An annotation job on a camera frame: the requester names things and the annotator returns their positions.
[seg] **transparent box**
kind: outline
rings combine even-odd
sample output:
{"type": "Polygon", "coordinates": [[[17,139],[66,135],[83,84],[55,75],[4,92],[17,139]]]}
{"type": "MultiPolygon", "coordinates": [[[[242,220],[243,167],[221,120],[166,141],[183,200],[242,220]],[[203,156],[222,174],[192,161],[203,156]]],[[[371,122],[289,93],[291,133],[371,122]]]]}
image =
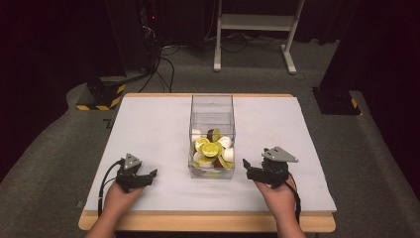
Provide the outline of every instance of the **transparent box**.
{"type": "Polygon", "coordinates": [[[235,170],[232,94],[193,94],[188,167],[193,179],[231,179],[235,170]]]}

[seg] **gray carpet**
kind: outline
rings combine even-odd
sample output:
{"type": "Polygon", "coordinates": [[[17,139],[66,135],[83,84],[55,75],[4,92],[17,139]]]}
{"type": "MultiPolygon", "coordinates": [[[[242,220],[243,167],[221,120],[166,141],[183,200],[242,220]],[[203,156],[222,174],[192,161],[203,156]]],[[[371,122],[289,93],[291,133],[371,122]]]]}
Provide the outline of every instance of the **gray carpet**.
{"type": "MultiPolygon", "coordinates": [[[[238,46],[224,44],[230,51],[238,46]]],[[[212,51],[168,48],[173,92],[290,93],[302,107],[338,211],[336,231],[321,237],[420,237],[420,204],[377,130],[363,95],[352,91],[363,115],[322,115],[311,92],[319,86],[337,44],[294,43],[298,73],[288,74],[278,45],[222,52],[213,72],[212,51]]],[[[170,80],[162,61],[158,72],[170,80]]],[[[145,79],[130,82],[136,92],[145,79]]],[[[0,184],[0,237],[83,237],[78,219],[118,109],[78,111],[85,85],[67,94],[68,110],[26,150],[0,184]]],[[[144,92],[163,92],[155,75],[144,92]]],[[[140,237],[262,237],[259,234],[143,233],[140,237]]]]}

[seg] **white metal frame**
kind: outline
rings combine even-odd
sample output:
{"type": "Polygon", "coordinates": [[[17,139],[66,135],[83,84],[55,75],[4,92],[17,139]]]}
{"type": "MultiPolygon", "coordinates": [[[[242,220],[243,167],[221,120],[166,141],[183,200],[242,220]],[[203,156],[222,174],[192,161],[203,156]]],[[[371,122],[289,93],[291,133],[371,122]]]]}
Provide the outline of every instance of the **white metal frame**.
{"type": "Polygon", "coordinates": [[[296,73],[296,67],[290,55],[290,47],[305,0],[298,0],[296,12],[293,16],[222,14],[222,1],[219,0],[218,7],[216,49],[214,55],[215,71],[222,69],[222,51],[220,45],[222,29],[235,29],[289,32],[286,44],[281,45],[281,52],[284,55],[289,73],[296,73]]]}

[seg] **white paper surface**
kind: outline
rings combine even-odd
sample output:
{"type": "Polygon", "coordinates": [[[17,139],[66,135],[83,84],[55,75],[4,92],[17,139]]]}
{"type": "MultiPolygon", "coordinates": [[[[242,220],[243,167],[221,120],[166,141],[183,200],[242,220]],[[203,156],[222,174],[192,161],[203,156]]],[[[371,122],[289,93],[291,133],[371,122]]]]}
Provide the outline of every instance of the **white paper surface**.
{"type": "Polygon", "coordinates": [[[263,148],[279,146],[299,160],[288,164],[302,211],[337,210],[296,98],[234,97],[236,168],[232,179],[190,177],[190,109],[190,97],[123,98],[84,209],[97,210],[106,171],[129,153],[143,161],[139,175],[157,169],[153,184],[132,210],[267,211],[262,195],[247,179],[242,159],[260,168],[263,148]]]}

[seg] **person's arm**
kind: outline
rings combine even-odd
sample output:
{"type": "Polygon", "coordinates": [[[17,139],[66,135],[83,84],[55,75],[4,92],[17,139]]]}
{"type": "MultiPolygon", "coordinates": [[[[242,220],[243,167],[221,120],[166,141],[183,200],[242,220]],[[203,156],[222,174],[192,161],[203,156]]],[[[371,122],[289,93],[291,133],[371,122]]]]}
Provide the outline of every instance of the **person's arm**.
{"type": "Polygon", "coordinates": [[[105,197],[102,214],[85,238],[113,238],[119,219],[127,212],[144,189],[144,187],[141,187],[130,193],[125,193],[118,184],[112,183],[105,197]]]}
{"type": "MultiPolygon", "coordinates": [[[[266,206],[274,216],[278,237],[305,237],[295,217],[294,194],[285,184],[272,189],[265,183],[255,181],[257,188],[262,193],[266,206]]],[[[295,187],[293,179],[288,178],[287,183],[295,187]]]]}

